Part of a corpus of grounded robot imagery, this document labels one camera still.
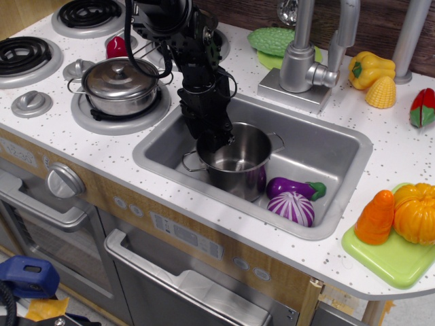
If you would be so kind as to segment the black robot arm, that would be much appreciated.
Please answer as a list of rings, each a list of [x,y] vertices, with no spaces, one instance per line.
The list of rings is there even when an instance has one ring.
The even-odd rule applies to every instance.
[[[215,152],[234,141],[227,106],[237,93],[233,79],[220,66],[215,22],[191,1],[126,1],[126,36],[135,31],[157,43],[164,57],[166,77],[172,66],[183,76],[177,91],[190,134]]]

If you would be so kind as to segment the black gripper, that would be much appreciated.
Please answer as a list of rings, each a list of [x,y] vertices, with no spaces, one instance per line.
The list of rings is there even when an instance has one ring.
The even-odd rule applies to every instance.
[[[180,97],[181,113],[191,136],[203,135],[205,147],[216,152],[234,142],[232,124],[227,114],[230,102],[229,74],[220,66],[180,66],[183,76]]]

